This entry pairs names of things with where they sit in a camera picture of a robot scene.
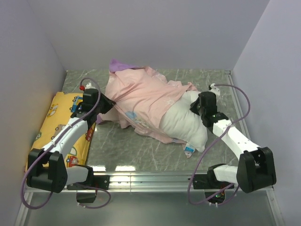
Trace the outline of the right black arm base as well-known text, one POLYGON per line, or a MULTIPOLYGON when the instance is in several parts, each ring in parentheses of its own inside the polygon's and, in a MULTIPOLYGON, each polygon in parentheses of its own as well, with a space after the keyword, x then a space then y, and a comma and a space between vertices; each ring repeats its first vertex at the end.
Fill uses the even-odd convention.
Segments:
MULTIPOLYGON (((196 174, 192 180, 192 188, 194 190, 221 190, 224 187, 230 185, 229 182, 220 182, 220 181, 210 181, 209 176, 207 174, 196 174)), ((216 194, 211 199, 208 197, 213 195, 215 191, 208 192, 205 191, 205 199, 207 199, 208 204, 223 204, 226 200, 225 191, 216 194)))

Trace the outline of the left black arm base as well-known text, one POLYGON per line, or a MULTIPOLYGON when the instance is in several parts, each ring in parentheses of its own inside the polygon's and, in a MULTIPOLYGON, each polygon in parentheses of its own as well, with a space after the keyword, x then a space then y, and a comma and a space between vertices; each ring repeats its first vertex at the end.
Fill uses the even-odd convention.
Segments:
POLYGON ((110 176, 98 175, 94 176, 91 182, 77 182, 67 185, 66 189, 77 191, 76 200, 80 204, 93 203, 100 191, 108 191, 110 176))

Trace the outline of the white pillow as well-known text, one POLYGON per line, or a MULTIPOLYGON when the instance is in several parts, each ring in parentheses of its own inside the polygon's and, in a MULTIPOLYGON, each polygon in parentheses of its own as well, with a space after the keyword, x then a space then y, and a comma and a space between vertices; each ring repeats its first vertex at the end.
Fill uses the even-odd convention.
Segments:
POLYGON ((207 129, 201 117, 190 110, 198 95, 198 91, 186 91, 162 116, 159 128, 170 138, 184 141, 202 153, 208 139, 207 129))

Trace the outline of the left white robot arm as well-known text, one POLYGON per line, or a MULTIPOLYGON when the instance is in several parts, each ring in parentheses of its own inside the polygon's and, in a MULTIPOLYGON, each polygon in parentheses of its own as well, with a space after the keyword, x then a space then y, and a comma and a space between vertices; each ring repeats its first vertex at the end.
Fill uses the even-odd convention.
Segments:
POLYGON ((82 136, 96 123, 98 114, 110 111, 115 102, 97 89, 86 89, 67 125, 48 144, 33 148, 28 155, 26 184, 53 193, 78 183, 83 189, 94 186, 94 171, 84 165, 65 166, 65 157, 82 136))

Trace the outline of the pink pillowcase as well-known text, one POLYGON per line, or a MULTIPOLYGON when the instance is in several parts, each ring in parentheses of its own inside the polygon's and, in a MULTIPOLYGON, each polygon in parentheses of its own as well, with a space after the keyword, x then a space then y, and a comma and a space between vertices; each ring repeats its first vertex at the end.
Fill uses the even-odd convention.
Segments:
POLYGON ((168 81, 150 67, 109 73, 105 95, 116 102, 121 128, 132 126, 139 135, 152 137, 164 144, 186 142, 170 138, 160 128, 167 110, 186 91, 197 91, 192 83, 168 81))

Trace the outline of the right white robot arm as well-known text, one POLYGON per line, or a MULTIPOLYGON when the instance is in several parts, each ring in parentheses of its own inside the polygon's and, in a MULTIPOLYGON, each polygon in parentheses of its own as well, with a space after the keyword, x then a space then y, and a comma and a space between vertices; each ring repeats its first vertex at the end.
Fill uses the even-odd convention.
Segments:
POLYGON ((216 94, 201 92, 190 110, 201 117, 203 125, 222 140, 238 158, 238 166, 217 164, 208 168, 207 182, 218 188, 223 182, 239 185, 250 193, 277 182, 273 152, 248 139, 223 113, 217 110, 216 94))

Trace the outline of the purple princess print pillowcase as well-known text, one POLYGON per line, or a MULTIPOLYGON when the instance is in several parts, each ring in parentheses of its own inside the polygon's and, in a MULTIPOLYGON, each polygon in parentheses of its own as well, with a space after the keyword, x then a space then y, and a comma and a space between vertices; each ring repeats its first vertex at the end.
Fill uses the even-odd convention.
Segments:
MULTIPOLYGON (((122 63, 116 59, 112 59, 109 63, 109 72, 115 73, 127 69, 140 69, 142 67, 136 65, 130 65, 122 63)), ((115 108, 110 109, 106 114, 98 114, 96 124, 104 123, 105 121, 118 122, 118 112, 115 108)))

